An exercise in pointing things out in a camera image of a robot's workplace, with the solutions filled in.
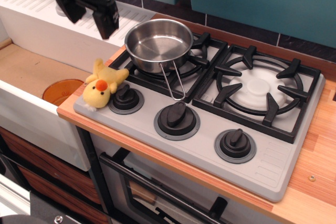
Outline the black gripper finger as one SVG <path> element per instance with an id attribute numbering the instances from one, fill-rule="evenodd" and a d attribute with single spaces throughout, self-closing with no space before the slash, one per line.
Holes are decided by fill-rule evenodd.
<path id="1" fill-rule="evenodd" d="M 109 39 L 119 28 L 119 11 L 115 1 L 98 6 L 92 14 L 102 39 Z"/>
<path id="2" fill-rule="evenodd" d="M 56 0 L 56 2 L 66 17 L 74 24 L 86 13 L 86 8 L 80 6 L 75 0 Z"/>

